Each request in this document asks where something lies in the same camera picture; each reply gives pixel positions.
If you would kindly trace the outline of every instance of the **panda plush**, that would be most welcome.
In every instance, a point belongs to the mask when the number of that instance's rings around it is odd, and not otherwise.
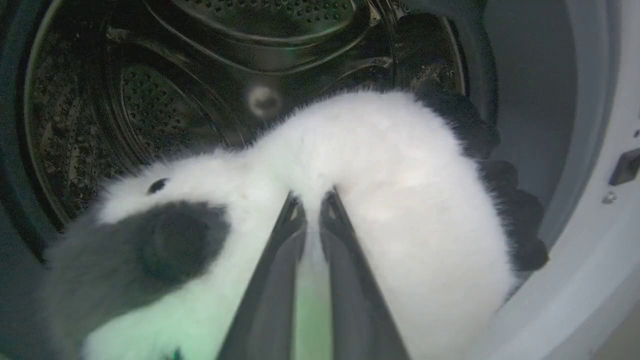
[[[47,253],[41,298],[60,358],[216,360],[282,204],[295,196],[314,239],[335,189],[409,358],[462,359],[546,249],[536,199],[487,158],[492,127],[443,104],[343,92],[246,149],[107,183]],[[305,246],[311,269],[319,248]]]

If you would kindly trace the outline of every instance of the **washing machine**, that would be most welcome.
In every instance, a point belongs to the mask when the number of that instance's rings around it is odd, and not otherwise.
[[[0,353],[52,358],[42,252],[100,179],[244,146],[328,92],[435,81],[545,209],[550,260],[470,359],[589,359],[640,300],[638,19],[635,0],[0,1]]]

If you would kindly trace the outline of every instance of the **white fur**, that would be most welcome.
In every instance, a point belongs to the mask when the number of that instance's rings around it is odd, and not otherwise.
[[[150,197],[150,184],[171,180]],[[115,222],[179,199],[227,204],[201,279],[93,332],[87,360],[213,360],[289,189],[312,226],[333,186],[414,360],[461,359],[515,284],[500,218],[444,120],[410,94],[348,93],[298,110],[247,151],[157,165],[113,185]]]

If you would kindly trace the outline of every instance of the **white plastic surface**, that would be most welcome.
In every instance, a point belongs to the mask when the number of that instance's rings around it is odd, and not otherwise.
[[[640,179],[608,185],[620,154],[640,147],[640,1],[619,9],[620,73],[591,179],[549,264],[504,306],[471,360],[589,359],[640,300]]]

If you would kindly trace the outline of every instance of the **metal surface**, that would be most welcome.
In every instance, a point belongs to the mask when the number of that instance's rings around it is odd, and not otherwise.
[[[246,146],[322,94],[425,80],[465,93],[449,23],[399,3],[56,4],[30,58],[24,136],[60,224],[105,177],[185,147]]]

